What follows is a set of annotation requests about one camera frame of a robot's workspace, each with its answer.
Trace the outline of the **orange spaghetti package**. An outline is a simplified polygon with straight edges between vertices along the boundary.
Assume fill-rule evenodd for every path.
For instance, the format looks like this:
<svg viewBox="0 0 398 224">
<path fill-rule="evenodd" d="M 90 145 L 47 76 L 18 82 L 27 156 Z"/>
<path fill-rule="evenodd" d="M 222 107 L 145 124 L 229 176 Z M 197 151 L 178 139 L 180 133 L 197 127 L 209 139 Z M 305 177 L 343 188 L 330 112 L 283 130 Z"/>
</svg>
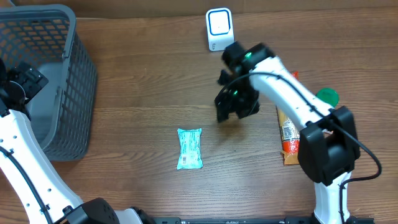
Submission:
<svg viewBox="0 0 398 224">
<path fill-rule="evenodd" d="M 284 165 L 297 165 L 299 164 L 299 131 L 292 120 L 279 108 L 277 108 L 277 116 L 282 142 L 281 153 L 284 157 Z"/>
</svg>

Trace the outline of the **green lid jar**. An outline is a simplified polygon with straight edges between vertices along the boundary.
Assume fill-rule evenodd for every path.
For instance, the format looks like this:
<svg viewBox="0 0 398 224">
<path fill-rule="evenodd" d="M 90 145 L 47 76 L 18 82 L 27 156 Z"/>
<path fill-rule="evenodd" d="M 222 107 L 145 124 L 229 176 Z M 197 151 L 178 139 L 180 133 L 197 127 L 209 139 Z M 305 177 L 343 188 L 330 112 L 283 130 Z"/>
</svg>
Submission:
<svg viewBox="0 0 398 224">
<path fill-rule="evenodd" d="M 340 100 L 339 94 L 332 88 L 323 88 L 316 94 L 317 98 L 335 107 Z"/>
</svg>

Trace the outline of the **teal snack packet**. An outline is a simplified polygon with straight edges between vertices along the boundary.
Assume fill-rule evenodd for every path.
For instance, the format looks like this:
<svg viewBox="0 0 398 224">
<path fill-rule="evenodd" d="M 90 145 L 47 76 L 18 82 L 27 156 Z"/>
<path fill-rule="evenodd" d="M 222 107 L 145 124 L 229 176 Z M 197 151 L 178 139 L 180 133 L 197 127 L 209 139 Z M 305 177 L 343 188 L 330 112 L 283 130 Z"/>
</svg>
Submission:
<svg viewBox="0 0 398 224">
<path fill-rule="evenodd" d="M 202 129 L 184 130 L 178 128 L 177 134 L 180 143 L 180 156 L 177 170 L 180 169 L 201 169 L 201 132 Z"/>
</svg>

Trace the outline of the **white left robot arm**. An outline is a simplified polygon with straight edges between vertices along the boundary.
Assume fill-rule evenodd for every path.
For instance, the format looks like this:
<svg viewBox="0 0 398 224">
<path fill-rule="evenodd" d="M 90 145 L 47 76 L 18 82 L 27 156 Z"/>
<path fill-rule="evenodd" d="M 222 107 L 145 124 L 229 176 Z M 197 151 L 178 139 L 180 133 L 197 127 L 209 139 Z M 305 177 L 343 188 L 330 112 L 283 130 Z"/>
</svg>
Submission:
<svg viewBox="0 0 398 224">
<path fill-rule="evenodd" d="M 143 210 L 113 210 L 103 198 L 88 202 L 58 175 L 38 144 L 26 110 L 48 80 L 38 71 L 1 65 L 1 170 L 31 223 L 154 223 Z"/>
</svg>

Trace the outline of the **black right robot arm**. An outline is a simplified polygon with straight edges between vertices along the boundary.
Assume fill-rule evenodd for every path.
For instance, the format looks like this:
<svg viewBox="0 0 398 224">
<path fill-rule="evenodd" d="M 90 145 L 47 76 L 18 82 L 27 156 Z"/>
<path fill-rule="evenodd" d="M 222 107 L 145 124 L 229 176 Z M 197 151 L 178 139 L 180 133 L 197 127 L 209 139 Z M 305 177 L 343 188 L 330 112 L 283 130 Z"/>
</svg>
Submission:
<svg viewBox="0 0 398 224">
<path fill-rule="evenodd" d="M 352 112 L 334 108 L 306 89 L 266 45 L 245 50 L 239 42 L 227 46 L 221 56 L 228 67 L 218 83 L 216 118 L 231 113 L 245 118 L 259 111 L 259 95 L 268 97 L 298 130 L 298 162 L 315 186 L 314 223 L 346 223 L 346 181 L 360 157 Z"/>
</svg>

